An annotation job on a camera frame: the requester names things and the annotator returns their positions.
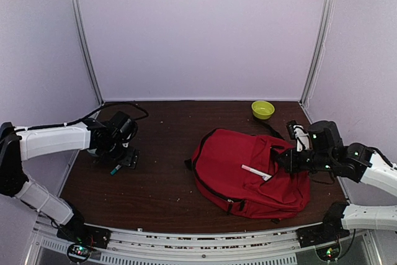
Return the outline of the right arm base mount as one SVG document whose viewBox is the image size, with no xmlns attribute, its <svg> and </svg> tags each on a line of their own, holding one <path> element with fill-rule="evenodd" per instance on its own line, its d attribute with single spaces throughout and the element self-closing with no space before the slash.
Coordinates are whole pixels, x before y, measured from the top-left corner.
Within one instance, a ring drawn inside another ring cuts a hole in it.
<svg viewBox="0 0 397 265">
<path fill-rule="evenodd" d="M 330 263 L 341 255 L 340 233 L 330 225 L 319 224 L 299 228 L 297 237 L 301 248 L 314 247 L 316 256 Z"/>
</svg>

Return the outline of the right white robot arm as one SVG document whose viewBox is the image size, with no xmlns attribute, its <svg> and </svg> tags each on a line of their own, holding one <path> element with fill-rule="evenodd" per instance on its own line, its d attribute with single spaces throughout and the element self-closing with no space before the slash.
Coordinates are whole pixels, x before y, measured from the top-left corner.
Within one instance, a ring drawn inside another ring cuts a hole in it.
<svg viewBox="0 0 397 265">
<path fill-rule="evenodd" d="M 396 195 L 396 163 L 378 148 L 361 143 L 345 145 L 337 125 L 321 120 L 303 128 L 296 121 L 287 130 L 297 145 L 279 154 L 276 161 L 289 174 L 327 172 Z M 395 206 L 362 206 L 334 203 L 318 227 L 318 236 L 331 241 L 343 230 L 396 230 Z"/>
</svg>

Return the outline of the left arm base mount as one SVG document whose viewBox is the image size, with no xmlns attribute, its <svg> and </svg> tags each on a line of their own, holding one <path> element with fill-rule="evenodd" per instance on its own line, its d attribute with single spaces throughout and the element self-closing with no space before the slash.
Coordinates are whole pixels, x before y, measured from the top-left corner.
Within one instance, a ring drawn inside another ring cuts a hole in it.
<svg viewBox="0 0 397 265">
<path fill-rule="evenodd" d="M 110 230 L 105 228 L 84 226 L 83 236 L 73 237 L 71 232 L 59 228 L 56 236 L 60 239 L 71 242 L 66 249 L 66 256 L 72 263 L 86 262 L 99 252 L 99 249 L 106 249 L 110 240 Z"/>
</svg>

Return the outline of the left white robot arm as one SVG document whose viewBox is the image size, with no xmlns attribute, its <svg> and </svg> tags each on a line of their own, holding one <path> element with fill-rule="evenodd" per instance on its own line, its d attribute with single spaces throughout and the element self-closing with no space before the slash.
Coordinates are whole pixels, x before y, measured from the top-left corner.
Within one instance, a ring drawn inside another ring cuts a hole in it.
<svg viewBox="0 0 397 265">
<path fill-rule="evenodd" d="M 1 124 L 1 195 L 20 200 L 28 207 L 43 213 L 75 242 L 89 237 L 81 213 L 69 202 L 48 190 L 49 175 L 33 178 L 33 166 L 43 161 L 57 165 L 53 174 L 61 173 L 59 163 L 79 151 L 115 163 L 117 169 L 134 168 L 137 151 L 130 141 L 138 132 L 138 124 L 124 112 L 116 112 L 109 120 L 85 117 L 71 123 L 15 126 Z"/>
</svg>

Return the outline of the red backpack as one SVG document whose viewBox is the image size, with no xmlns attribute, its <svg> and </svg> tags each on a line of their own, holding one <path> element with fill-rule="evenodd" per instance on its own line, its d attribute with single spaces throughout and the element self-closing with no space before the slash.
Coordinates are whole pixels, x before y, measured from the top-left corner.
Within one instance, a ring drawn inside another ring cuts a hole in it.
<svg viewBox="0 0 397 265">
<path fill-rule="evenodd" d="M 272 135 L 248 135 L 223 128 L 206 134 L 185 161 L 200 193 L 228 214 L 253 219 L 295 217 L 310 201 L 307 172 L 286 173 L 275 162 L 292 145 Z M 241 165 L 272 177 L 264 181 Z"/>
</svg>

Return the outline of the teal capped white marker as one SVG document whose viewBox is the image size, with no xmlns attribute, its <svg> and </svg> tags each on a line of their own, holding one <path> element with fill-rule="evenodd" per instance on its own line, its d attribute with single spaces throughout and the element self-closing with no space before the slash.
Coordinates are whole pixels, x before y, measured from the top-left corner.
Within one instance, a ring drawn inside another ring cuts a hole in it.
<svg viewBox="0 0 397 265">
<path fill-rule="evenodd" d="M 121 164 L 118 164 L 116 167 L 114 167 L 114 169 L 110 172 L 110 174 L 112 175 L 112 176 L 114 176 L 114 175 L 116 175 L 117 174 L 117 172 L 120 170 L 120 169 L 122 169 L 122 165 Z"/>
</svg>

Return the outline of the pink capped white marker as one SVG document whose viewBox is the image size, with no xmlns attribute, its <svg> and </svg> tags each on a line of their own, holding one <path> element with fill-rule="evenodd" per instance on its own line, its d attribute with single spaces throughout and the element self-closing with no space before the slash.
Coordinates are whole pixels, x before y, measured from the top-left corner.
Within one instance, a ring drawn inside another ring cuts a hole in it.
<svg viewBox="0 0 397 265">
<path fill-rule="evenodd" d="M 249 166 L 247 166 L 245 164 L 242 164 L 241 168 L 243 170 L 245 170 L 245 171 L 248 171 L 248 172 L 253 173 L 253 174 L 257 175 L 257 176 L 260 176 L 264 181 L 267 181 L 267 180 L 269 180 L 272 177 L 271 175 L 269 175 L 267 173 L 264 173 L 262 171 L 254 169 L 252 167 L 249 167 Z"/>
</svg>

